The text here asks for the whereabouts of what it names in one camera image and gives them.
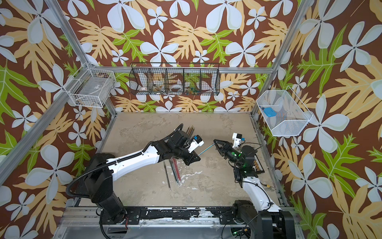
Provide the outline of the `aluminium frame post back left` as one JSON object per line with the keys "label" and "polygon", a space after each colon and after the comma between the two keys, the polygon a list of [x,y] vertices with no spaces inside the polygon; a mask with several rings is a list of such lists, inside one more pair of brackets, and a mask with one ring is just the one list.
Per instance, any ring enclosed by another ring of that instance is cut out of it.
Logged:
{"label": "aluminium frame post back left", "polygon": [[[57,19],[59,26],[65,35],[68,43],[71,45],[75,55],[79,58],[79,62],[81,66],[79,67],[78,71],[70,76],[68,78],[69,83],[68,86],[64,88],[65,92],[67,93],[67,90],[73,85],[72,83],[72,78],[75,77],[81,69],[87,69],[87,68],[97,68],[101,69],[98,66],[95,66],[91,63],[87,55],[85,54],[85,51],[83,50],[78,38],[75,35],[75,32],[73,28],[71,27],[69,21],[66,19],[66,16],[63,13],[63,10],[61,9],[58,1],[46,1],[46,4],[48,5],[49,9],[52,10],[55,18]],[[113,106],[110,98],[106,101],[105,107],[110,111],[112,116],[116,116],[116,110],[115,107]]]}

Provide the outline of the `bundle red green pencils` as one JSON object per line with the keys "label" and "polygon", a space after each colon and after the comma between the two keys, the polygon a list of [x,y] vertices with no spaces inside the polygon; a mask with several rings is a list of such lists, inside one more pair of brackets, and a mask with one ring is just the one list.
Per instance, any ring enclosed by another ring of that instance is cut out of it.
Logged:
{"label": "bundle red green pencils", "polygon": [[170,165],[171,165],[171,169],[173,171],[175,182],[178,185],[178,187],[181,187],[182,186],[182,182],[181,182],[180,172],[179,172],[179,169],[178,169],[178,166],[177,166],[177,160],[174,157],[172,157],[169,160],[169,162],[170,162]]}

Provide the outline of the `aluminium frame post back right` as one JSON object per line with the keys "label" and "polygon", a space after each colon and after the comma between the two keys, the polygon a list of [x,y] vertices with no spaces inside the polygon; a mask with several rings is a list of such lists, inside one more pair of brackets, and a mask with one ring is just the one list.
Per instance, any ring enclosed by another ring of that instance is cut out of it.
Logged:
{"label": "aluminium frame post back right", "polygon": [[259,92],[259,96],[261,96],[266,90],[269,89],[269,87],[271,86],[271,83],[277,77],[278,69],[281,66],[281,61],[283,60],[284,56],[288,52],[288,49],[291,46],[291,43],[294,37],[297,35],[298,28],[302,24],[308,12],[308,9],[314,4],[314,2],[315,1],[312,1],[312,0],[301,1],[301,4],[297,8],[295,16],[293,17],[292,22],[287,29],[286,36],[281,43],[278,54],[275,57],[274,63],[272,64],[271,71],[269,73],[267,72],[268,76]]}

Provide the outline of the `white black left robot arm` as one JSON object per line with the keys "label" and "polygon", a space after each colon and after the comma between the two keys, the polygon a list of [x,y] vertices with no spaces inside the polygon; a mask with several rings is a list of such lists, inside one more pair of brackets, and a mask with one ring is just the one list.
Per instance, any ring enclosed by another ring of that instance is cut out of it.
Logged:
{"label": "white black left robot arm", "polygon": [[141,150],[113,157],[110,153],[97,153],[86,171],[73,179],[66,188],[72,197],[88,198],[101,208],[100,218],[113,224],[127,221],[127,211],[113,190],[114,181],[144,166],[176,158],[189,166],[200,161],[195,149],[204,144],[199,135],[188,136],[180,124],[171,134],[150,141]]}

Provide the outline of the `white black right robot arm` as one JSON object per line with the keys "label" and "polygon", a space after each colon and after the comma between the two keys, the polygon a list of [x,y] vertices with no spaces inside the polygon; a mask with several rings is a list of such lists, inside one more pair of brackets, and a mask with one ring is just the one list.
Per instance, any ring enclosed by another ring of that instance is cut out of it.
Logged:
{"label": "white black right robot arm", "polygon": [[269,196],[259,179],[257,149],[250,145],[235,148],[233,143],[215,139],[218,153],[233,167],[234,181],[248,194],[250,201],[237,200],[232,206],[233,218],[243,224],[232,229],[236,239],[295,239],[292,214],[284,211]]}

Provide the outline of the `black pencil lying apart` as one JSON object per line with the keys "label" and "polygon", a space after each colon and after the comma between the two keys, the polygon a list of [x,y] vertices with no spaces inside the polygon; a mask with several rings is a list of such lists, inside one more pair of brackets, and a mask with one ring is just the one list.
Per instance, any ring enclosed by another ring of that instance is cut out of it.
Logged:
{"label": "black pencil lying apart", "polygon": [[166,162],[165,162],[165,161],[163,161],[163,165],[164,165],[164,170],[165,170],[165,175],[166,175],[167,185],[168,185],[169,191],[171,192],[171,185],[170,185],[170,180],[169,180],[168,170],[167,170],[167,166],[166,166]]}

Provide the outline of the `aluminium frame post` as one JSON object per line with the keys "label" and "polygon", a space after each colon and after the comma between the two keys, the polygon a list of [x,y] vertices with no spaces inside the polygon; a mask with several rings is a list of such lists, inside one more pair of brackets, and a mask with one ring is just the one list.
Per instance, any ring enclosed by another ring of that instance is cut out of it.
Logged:
{"label": "aluminium frame post", "polygon": [[278,69],[281,66],[281,61],[283,60],[284,56],[288,52],[288,49],[291,46],[291,43],[294,37],[297,35],[298,28],[302,24],[308,12],[308,9],[314,4],[314,2],[315,1],[312,1],[312,0],[301,1],[301,4],[297,8],[295,16],[293,17],[292,22],[287,29],[286,36],[281,43],[278,54],[275,57],[274,63],[272,64],[271,71],[269,73],[267,72],[268,76],[259,92],[259,96],[261,96],[266,90],[269,89],[269,87],[271,86],[271,83],[277,77]]}
{"label": "aluminium frame post", "polygon": [[[48,5],[49,9],[52,10],[55,18],[57,19],[59,26],[65,35],[68,43],[71,45],[75,55],[79,58],[79,62],[81,66],[79,67],[78,71],[70,76],[68,78],[69,83],[68,86],[64,88],[65,92],[67,93],[67,90],[73,85],[72,83],[72,78],[75,77],[81,69],[87,69],[87,68],[97,68],[101,69],[98,66],[95,66],[91,63],[87,55],[85,54],[85,51],[83,50],[78,38],[75,35],[75,32],[73,28],[71,27],[69,21],[66,19],[66,16],[63,13],[63,10],[61,9],[58,1],[46,1],[46,4]],[[105,107],[110,111],[112,116],[116,116],[116,110],[115,107],[113,106],[110,98],[106,101]]]}

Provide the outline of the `blue object in basket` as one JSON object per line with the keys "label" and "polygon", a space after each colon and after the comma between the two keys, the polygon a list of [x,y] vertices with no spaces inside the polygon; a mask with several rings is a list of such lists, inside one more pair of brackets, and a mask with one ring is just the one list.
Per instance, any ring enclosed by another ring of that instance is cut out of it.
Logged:
{"label": "blue object in basket", "polygon": [[275,117],[277,115],[271,107],[263,108],[263,112],[267,117]]}

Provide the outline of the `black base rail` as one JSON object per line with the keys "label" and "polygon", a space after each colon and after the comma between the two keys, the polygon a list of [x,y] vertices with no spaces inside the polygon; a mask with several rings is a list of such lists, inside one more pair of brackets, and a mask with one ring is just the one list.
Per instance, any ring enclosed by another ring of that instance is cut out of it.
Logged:
{"label": "black base rail", "polygon": [[233,207],[125,207],[124,211],[112,217],[98,208],[96,214],[104,225],[138,225],[144,220],[170,219],[186,220],[196,218],[218,219],[221,225],[232,224],[235,219]]}

